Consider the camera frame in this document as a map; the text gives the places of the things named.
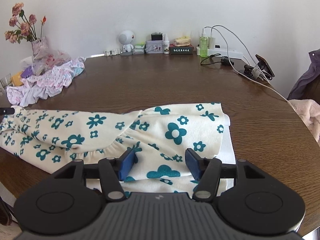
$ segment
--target figurine head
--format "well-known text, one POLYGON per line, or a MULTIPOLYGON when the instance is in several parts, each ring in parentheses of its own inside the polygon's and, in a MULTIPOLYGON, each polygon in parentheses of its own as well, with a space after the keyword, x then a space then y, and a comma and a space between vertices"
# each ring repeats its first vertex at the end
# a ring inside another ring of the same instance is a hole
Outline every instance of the figurine head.
POLYGON ((123 31, 119 35, 119 42, 122 45, 130 44, 134 39, 134 33, 132 31, 123 31))

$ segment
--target white robot figurine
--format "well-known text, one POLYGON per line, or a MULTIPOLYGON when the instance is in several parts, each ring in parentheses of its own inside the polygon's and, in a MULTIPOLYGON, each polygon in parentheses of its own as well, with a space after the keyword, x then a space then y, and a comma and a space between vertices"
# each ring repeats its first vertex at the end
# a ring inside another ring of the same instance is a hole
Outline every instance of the white robot figurine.
POLYGON ((131 42, 134 39, 134 33, 132 31, 123 31, 119 35, 119 42, 123 45, 122 46, 122 52, 131 52, 134 48, 134 46, 131 44, 131 42))

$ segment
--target dark brown tabletop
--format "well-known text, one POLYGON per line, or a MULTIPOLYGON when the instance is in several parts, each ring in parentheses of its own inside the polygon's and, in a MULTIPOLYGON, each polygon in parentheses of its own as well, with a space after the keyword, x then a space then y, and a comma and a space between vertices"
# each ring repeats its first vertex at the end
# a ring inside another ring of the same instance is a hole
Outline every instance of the dark brown tabletop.
MULTIPOLYGON (((235 60, 236 68, 244 62, 235 60)), ((299 233, 320 226, 320 148, 286 101, 196 55, 134 55, 87 59, 62 93, 32 109, 126 113, 152 106, 219 101, 231 119, 236 158, 244 158, 297 191, 306 204, 299 233)), ((8 104, 0 98, 1 106, 8 104)), ((0 181, 16 197, 48 174, 0 149, 0 181)))

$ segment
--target flower vase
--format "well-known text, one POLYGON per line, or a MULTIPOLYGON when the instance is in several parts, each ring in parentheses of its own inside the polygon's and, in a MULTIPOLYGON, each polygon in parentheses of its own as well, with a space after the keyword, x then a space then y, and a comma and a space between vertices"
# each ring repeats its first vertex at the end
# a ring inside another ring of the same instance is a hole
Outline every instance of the flower vase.
POLYGON ((31 46, 32 46, 33 58, 35 58, 41 49, 48 48, 47 37, 39 38, 39 39, 36 39, 35 41, 32 41, 31 46))

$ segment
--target floral garment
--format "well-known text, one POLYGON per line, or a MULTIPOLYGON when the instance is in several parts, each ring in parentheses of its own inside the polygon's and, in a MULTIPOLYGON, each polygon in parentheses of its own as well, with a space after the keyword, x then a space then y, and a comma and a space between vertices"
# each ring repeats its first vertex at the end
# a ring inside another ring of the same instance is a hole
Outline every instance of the floral garment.
MULTIPOLYGON (((5 116, 0 125, 0 146, 49 173, 75 159, 97 163, 133 150, 135 164, 121 183, 126 194, 191 196, 197 182, 185 164, 185 150, 214 158, 228 125, 216 102, 157 106, 127 114, 14 108, 15 114, 5 116)), ((87 186, 100 189, 98 180, 87 186)), ((221 180, 220 187, 225 186, 221 180)))

